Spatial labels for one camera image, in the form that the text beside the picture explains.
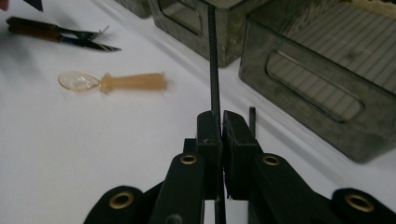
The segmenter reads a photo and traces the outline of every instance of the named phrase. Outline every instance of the metal container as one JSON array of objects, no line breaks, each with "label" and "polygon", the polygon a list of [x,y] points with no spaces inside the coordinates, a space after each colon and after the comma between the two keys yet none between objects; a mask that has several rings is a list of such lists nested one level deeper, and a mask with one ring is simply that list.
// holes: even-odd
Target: metal container
[{"label": "metal container", "polygon": [[356,162],[396,147],[396,7],[371,4],[268,2],[248,16],[239,71]]},{"label": "metal container", "polygon": [[149,7],[149,0],[114,0],[123,7],[133,12],[140,18],[147,18],[151,15],[151,9]]},{"label": "metal container", "polygon": [[246,15],[268,0],[149,0],[155,25],[209,59],[207,6],[216,8],[218,64],[242,53]]}]

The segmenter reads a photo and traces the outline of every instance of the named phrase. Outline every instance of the clamp jaw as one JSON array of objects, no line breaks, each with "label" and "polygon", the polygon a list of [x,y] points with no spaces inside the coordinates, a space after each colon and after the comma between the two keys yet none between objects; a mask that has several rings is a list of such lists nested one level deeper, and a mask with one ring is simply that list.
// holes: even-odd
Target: clamp jaw
[{"label": "clamp jaw", "polygon": [[249,224],[396,223],[392,211],[357,189],[339,189],[330,200],[315,193],[285,159],[262,151],[240,115],[224,112],[221,136],[211,111],[197,120],[196,138],[185,139],[162,183],[144,193],[108,191],[85,224],[200,224],[205,200],[215,202],[216,223],[225,223],[223,172],[228,196],[248,201]]}]

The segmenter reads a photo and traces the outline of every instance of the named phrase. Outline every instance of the brass grommet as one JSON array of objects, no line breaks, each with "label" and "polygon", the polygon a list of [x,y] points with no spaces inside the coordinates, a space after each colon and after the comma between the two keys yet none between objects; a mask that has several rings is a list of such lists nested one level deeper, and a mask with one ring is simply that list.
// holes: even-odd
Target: brass grommet
[{"label": "brass grommet", "polygon": [[185,155],[180,158],[180,161],[185,165],[191,165],[196,163],[198,161],[198,158],[192,155]]},{"label": "brass grommet", "polygon": [[131,191],[125,190],[111,197],[108,205],[114,209],[121,209],[130,205],[134,201],[134,195]]},{"label": "brass grommet", "polygon": [[348,194],[345,196],[345,199],[351,207],[359,211],[369,213],[373,212],[375,209],[374,205],[369,200],[358,194]]},{"label": "brass grommet", "polygon": [[179,214],[173,214],[166,218],[165,224],[182,224],[183,218]]},{"label": "brass grommet", "polygon": [[275,156],[264,156],[262,161],[267,163],[268,165],[279,165],[280,160]]}]

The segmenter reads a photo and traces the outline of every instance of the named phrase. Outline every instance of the metal rod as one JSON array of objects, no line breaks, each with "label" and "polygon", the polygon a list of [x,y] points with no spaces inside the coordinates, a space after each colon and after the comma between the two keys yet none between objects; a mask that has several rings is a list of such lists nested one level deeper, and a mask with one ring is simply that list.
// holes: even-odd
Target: metal rod
[{"label": "metal rod", "polygon": [[[218,44],[216,36],[216,8],[208,5],[208,27],[209,27],[209,53],[210,53],[210,93],[212,113],[221,134],[220,97],[219,97],[219,67],[218,67]],[[223,175],[219,176],[219,187],[217,199],[215,200],[216,224],[225,224],[225,196]]]},{"label": "metal rod", "polygon": [[215,122],[221,131],[220,97],[219,97],[219,67],[218,67],[218,44],[216,38],[216,8],[209,5],[207,8],[209,25],[209,52],[210,52],[210,92],[212,112]]},{"label": "metal rod", "polygon": [[253,137],[256,137],[256,107],[251,107],[248,111],[248,127]]}]

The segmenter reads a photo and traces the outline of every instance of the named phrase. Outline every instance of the white table surface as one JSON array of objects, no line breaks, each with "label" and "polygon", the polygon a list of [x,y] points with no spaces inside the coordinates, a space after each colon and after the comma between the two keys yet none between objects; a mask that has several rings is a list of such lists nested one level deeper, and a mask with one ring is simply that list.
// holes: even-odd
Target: white table surface
[{"label": "white table surface", "polygon": [[[11,0],[0,12],[0,223],[82,223],[108,190],[143,191],[164,180],[170,162],[195,137],[196,117],[210,110],[209,63],[111,0],[43,0],[38,12]],[[103,53],[13,35],[10,16],[80,30],[109,25]],[[238,78],[240,61],[219,70],[222,110],[248,119],[257,108],[257,138],[284,157],[316,192],[339,188],[375,196],[396,211],[396,150],[365,164],[335,148]],[[57,76],[80,71],[101,77],[164,71],[166,91],[74,93]],[[228,223],[247,223],[247,203],[227,201]],[[212,202],[205,223],[214,223]]]}]

